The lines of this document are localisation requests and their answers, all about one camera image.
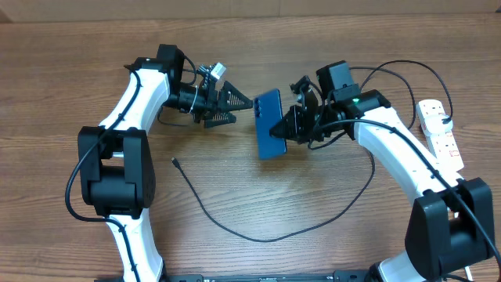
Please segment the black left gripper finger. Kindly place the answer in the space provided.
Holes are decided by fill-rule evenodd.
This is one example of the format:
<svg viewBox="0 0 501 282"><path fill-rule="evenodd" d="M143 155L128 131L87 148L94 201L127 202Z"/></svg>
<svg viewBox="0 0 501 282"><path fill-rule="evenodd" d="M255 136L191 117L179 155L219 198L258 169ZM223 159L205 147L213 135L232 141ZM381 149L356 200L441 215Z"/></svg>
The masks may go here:
<svg viewBox="0 0 501 282"><path fill-rule="evenodd" d="M220 125L233 124L236 122L236 116L229 112L208 113L204 116L204 127L213 128Z"/></svg>
<svg viewBox="0 0 501 282"><path fill-rule="evenodd" d="M254 102L247 98L230 82L225 81L218 93L219 110L246 110L254 106Z"/></svg>

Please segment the blue smartphone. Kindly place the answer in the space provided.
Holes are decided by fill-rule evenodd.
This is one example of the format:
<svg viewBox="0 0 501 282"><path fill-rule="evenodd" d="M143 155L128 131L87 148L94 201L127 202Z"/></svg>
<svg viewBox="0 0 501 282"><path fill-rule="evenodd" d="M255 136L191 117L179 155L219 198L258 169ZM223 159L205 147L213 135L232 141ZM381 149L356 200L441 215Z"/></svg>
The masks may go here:
<svg viewBox="0 0 501 282"><path fill-rule="evenodd" d="M270 135L270 130L283 117L278 89L272 89L254 99L255 130L260 160L269 160L287 152L285 139Z"/></svg>

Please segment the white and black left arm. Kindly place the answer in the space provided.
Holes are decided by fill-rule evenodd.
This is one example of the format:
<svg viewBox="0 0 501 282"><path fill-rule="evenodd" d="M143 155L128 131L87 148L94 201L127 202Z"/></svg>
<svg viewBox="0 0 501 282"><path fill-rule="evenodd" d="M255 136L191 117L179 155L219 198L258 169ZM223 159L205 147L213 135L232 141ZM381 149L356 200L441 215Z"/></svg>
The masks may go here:
<svg viewBox="0 0 501 282"><path fill-rule="evenodd" d="M127 65L128 87L113 111L77 136L79 161L69 180L81 180L83 201L94 218L67 210L83 222L104 222L114 236L124 267L120 281L167 281L164 259L153 238L150 206L156 176L148 133L165 107L190 114L205 128L232 124L234 112L254 103L231 83L216 87L225 66L192 66L201 81L182 81L191 61L176 46L161 44L155 57L139 57Z"/></svg>

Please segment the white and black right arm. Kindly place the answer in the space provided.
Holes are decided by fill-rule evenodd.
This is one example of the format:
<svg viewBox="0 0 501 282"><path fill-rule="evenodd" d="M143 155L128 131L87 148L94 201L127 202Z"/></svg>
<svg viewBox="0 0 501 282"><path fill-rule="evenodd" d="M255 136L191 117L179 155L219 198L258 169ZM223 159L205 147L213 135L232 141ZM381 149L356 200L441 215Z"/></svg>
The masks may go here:
<svg viewBox="0 0 501 282"><path fill-rule="evenodd" d="M291 85L298 101L271 126L270 135L311 143L342 131L381 162L412 206L401 253L367 270L337 271L335 278L440 281L500 257L486 182L466 180L442 164L379 91L362 91L345 61L318 69L316 77L316 83L304 77Z"/></svg>

